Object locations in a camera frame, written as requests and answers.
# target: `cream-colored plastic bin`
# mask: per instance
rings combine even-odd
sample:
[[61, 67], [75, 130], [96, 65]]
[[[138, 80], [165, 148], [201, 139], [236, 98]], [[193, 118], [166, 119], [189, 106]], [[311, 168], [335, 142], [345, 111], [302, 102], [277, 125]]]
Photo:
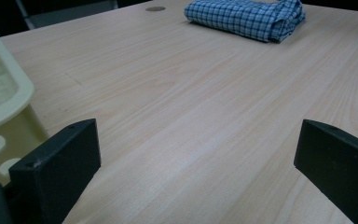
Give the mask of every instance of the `cream-colored plastic bin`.
[[0, 182], [9, 181], [7, 169], [47, 140], [29, 106], [34, 85], [0, 40]]

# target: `cloth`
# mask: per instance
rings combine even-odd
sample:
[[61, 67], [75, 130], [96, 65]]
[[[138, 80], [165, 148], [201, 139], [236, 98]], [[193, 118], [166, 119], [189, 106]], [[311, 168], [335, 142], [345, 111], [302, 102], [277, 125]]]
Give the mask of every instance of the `cloth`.
[[263, 42], [281, 42], [305, 20], [299, 0], [195, 0], [185, 7], [188, 20]]

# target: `blue plaid cloth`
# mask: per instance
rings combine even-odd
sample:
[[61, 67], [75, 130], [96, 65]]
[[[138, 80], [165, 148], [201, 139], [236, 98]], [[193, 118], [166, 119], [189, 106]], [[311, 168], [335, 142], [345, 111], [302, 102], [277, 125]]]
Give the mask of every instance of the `blue plaid cloth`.
[[283, 41], [305, 19], [299, 0], [195, 0], [185, 7], [185, 15], [190, 21], [263, 42]]

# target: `checkered fabric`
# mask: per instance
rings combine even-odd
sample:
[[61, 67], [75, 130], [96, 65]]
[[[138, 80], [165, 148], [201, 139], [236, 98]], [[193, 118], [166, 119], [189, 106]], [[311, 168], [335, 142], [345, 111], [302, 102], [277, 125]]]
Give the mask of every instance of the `checkered fabric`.
[[185, 15], [190, 21], [263, 42], [283, 41], [305, 19], [299, 0], [195, 0], [185, 7]]

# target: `light wood tabletop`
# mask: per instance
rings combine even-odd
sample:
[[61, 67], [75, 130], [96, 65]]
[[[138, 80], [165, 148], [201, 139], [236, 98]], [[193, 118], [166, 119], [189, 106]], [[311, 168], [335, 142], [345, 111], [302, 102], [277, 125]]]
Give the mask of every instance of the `light wood tabletop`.
[[351, 223], [293, 161], [303, 119], [358, 137], [358, 12], [305, 5], [266, 44], [190, 23], [189, 2], [2, 38], [50, 135], [97, 119], [102, 167], [65, 223]]

